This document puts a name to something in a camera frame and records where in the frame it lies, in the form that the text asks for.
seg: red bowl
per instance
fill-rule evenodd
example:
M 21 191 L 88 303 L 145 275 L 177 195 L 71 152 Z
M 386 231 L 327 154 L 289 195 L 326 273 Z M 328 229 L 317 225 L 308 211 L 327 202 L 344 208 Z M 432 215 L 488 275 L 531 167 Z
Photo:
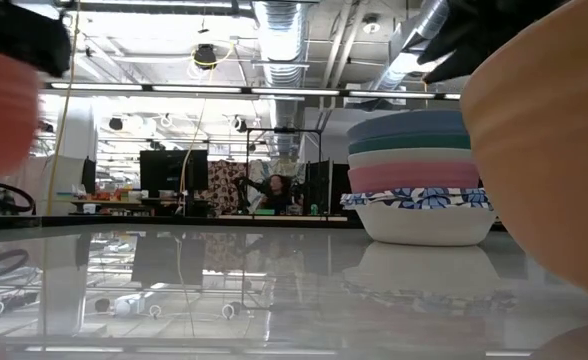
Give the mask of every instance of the red bowl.
M 352 169 L 353 193 L 381 192 L 401 187 L 476 188 L 476 165 L 464 162 L 402 162 Z

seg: woman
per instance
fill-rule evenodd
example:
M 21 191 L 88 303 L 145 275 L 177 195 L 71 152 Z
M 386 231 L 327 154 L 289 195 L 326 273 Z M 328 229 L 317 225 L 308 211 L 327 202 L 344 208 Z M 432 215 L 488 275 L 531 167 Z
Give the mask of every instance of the woman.
M 292 205 L 290 187 L 291 181 L 288 177 L 282 175 L 270 176 L 268 188 L 259 203 L 259 208 L 274 210 L 275 215 L 287 213 L 287 207 Z

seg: computer monitor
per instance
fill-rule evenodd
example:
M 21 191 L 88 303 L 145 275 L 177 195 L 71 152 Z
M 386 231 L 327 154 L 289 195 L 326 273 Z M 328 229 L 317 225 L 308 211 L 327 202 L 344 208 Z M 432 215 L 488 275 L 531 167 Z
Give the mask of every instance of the computer monitor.
M 179 191 L 181 169 L 187 150 L 141 151 L 141 189 L 149 196 L 159 196 L 159 190 Z M 190 190 L 207 190 L 207 150 L 192 150 L 185 167 L 185 187 Z

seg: yellow cable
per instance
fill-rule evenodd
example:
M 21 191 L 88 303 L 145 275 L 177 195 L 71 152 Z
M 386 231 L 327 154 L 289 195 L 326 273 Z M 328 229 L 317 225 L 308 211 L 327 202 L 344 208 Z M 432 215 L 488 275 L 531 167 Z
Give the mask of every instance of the yellow cable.
M 72 84 L 74 83 L 74 70 L 75 70 L 75 63 L 74 57 L 76 55 L 76 40 L 78 39 L 78 22 L 79 22 L 79 15 L 81 13 L 81 0 L 76 1 L 76 18 L 74 20 L 74 40 L 72 41 L 72 64 L 70 65 L 70 82 L 67 87 L 67 92 L 65 94 L 65 105 L 63 107 L 63 116 L 61 117 L 61 122 L 59 124 L 59 140 L 56 142 L 56 148 L 54 150 L 54 161 L 52 162 L 52 173 L 50 174 L 50 183 L 47 189 L 47 208 L 45 211 L 45 215 L 51 216 L 52 215 L 52 197 L 54 192 L 54 179 L 56 178 L 56 166 L 58 165 L 58 154 L 61 150 L 61 143 L 63 142 L 63 134 L 65 131 L 65 120 L 67 119 L 67 110 L 70 104 L 70 95 L 72 93 Z
M 222 59 L 216 60 L 211 63 L 204 63 L 204 62 L 200 62 L 194 58 L 194 54 L 196 53 L 196 49 L 194 49 L 192 51 L 192 61 L 194 61 L 195 64 L 198 64 L 201 66 L 210 66 L 213 69 L 214 65 L 218 65 L 218 64 L 222 63 L 223 61 L 227 60 L 230 57 L 230 55 L 232 55 L 232 51 L 234 51 L 234 43 L 230 43 L 230 50 L 227 52 L 227 54 Z
M 214 75 L 214 66 L 210 67 L 210 79 L 207 82 L 207 85 L 212 84 L 212 77 Z M 185 168 L 187 166 L 187 161 L 189 160 L 190 154 L 192 153 L 192 148 L 194 147 L 194 142 L 196 141 L 196 136 L 198 135 L 198 131 L 201 128 L 201 121 L 203 121 L 203 114 L 205 113 L 205 105 L 207 105 L 207 99 L 203 100 L 203 107 L 201 108 L 201 114 L 198 117 L 198 122 L 196 123 L 196 130 L 194 131 L 194 136 L 192 137 L 192 142 L 190 143 L 189 148 L 187 149 L 187 155 L 183 159 L 183 167 L 181 168 L 181 181 L 179 183 L 179 192 L 183 194 L 185 191 Z M 186 205 L 185 199 L 183 199 L 183 206 Z
M 212 76 L 214 74 L 214 66 L 210 68 L 210 79 L 208 81 L 208 85 L 212 83 Z M 190 146 L 187 148 L 187 154 L 183 159 L 183 167 L 181 168 L 181 181 L 179 184 L 179 191 L 180 194 L 183 194 L 185 190 L 185 167 L 187 166 L 187 161 L 190 158 L 190 154 L 192 153 L 192 148 L 194 147 L 194 142 L 196 141 L 196 136 L 198 135 L 198 131 L 201 128 L 201 122 L 203 121 L 203 114 L 205 113 L 205 105 L 207 105 L 207 99 L 203 100 L 203 108 L 201 109 L 201 115 L 198 117 L 198 123 L 196 123 L 196 129 L 194 131 L 194 136 L 192 137 L 192 142 Z M 183 198 L 183 209 L 187 206 L 187 201 Z M 183 280 L 183 272 L 181 271 L 181 252 L 183 250 L 183 241 L 174 238 L 176 241 L 176 269 L 178 270 L 178 277 L 181 280 L 181 287 L 183 288 L 183 295 L 185 295 L 185 303 L 187 304 L 187 311 L 190 313 L 190 324 L 192 325 L 192 337 L 196 337 L 196 332 L 194 331 L 194 319 L 192 317 L 192 307 L 190 304 L 190 298 L 187 294 L 187 287 L 185 287 L 185 281 Z
M 70 95 L 72 91 L 72 84 L 74 83 L 74 56 L 76 55 L 76 40 L 78 39 L 78 23 L 79 17 L 81 14 L 81 0 L 77 0 L 76 2 L 76 17 L 74 19 L 74 38 L 72 40 L 72 63 L 70 65 L 70 82 L 67 88 L 67 93 L 65 94 L 65 106 L 63 107 L 63 116 L 61 117 L 61 123 L 59 124 L 60 132 L 59 136 L 61 137 L 56 142 L 56 149 L 54 150 L 54 161 L 52 162 L 52 173 L 50 174 L 50 183 L 47 189 L 47 208 L 45 214 L 50 216 L 52 215 L 52 193 L 54 189 L 54 178 L 56 177 L 56 165 L 58 164 L 58 153 L 61 149 L 61 142 L 63 137 L 63 131 L 65 131 L 65 119 L 67 118 L 67 109 L 69 107 L 70 102 Z M 43 244 L 43 252 L 41 253 L 43 259 L 43 273 L 41 274 L 41 283 L 42 285 L 42 302 L 44 309 L 47 309 L 47 269 L 49 268 L 48 265 L 48 256 L 47 256 L 47 248 L 48 242 L 45 241 Z M 41 347 L 42 351 L 47 350 L 47 311 L 43 311 L 43 346 Z

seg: teal bowl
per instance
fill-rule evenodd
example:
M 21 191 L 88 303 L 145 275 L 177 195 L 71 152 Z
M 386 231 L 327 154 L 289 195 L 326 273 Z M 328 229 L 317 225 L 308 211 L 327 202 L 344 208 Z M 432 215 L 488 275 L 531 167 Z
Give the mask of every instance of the teal bowl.
M 393 135 L 357 141 L 349 146 L 349 153 L 410 148 L 469 149 L 468 135 Z

